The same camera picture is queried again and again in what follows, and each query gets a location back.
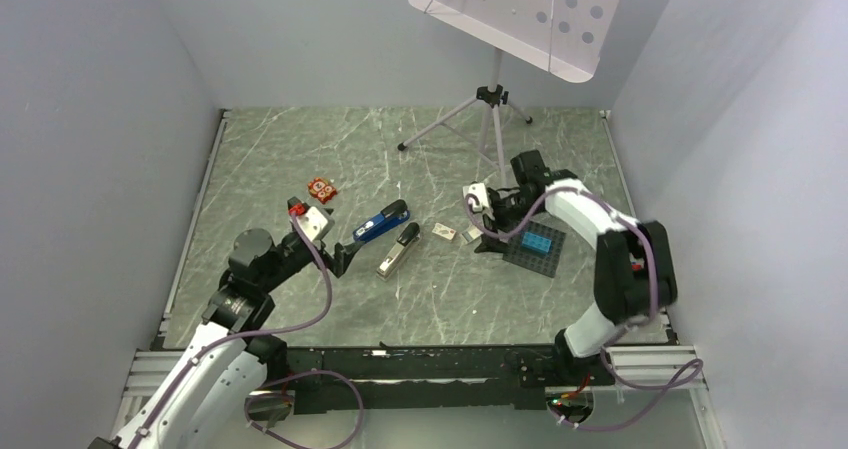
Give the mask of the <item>staple box tray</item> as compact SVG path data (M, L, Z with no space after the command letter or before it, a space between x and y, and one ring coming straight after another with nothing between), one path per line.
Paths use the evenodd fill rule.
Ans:
M470 244L479 239L482 235L482 232L476 227L471 227L465 231L463 231L460 236L465 244Z

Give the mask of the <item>white staple box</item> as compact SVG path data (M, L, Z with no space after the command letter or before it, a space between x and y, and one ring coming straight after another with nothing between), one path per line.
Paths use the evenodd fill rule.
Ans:
M456 236L456 231L444 224L436 223L432 229L432 233L445 239L451 241Z

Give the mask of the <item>black silver stapler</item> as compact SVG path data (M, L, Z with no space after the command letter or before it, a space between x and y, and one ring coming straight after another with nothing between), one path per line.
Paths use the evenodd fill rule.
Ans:
M402 264L411 249L420 241L421 229L417 222L409 223L395 239L392 247L377 267L376 274L388 279Z

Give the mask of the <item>blue black stapler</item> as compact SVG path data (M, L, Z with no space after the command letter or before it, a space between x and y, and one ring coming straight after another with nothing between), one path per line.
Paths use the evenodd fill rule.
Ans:
M406 222L409 217L410 212L406 201L404 199L397 199L384 207L375 216L358 226L352 232L353 240L362 243L370 242Z

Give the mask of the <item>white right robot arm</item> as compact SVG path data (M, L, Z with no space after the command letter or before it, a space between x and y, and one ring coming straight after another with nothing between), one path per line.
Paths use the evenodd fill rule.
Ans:
M641 222L614 208L573 172L549 168L537 150L519 153L510 164L515 187L476 182L462 190L468 215L482 217L476 226L484 237L521 239L531 219L543 213L565 223L595 252L593 300L556 334L550 360L555 378L574 384L588 373L589 359L677 301L668 233L658 221Z

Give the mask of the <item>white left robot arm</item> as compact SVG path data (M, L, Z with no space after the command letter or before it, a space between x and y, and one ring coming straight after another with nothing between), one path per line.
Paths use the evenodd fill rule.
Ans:
M340 277L362 247L338 243L328 254L324 233L315 224L293 223L275 243L264 229L242 232L178 362L116 435L96 437L90 447L204 448L252 391L279 386L290 365L282 332L263 327L274 309L272 291L310 264L324 278Z

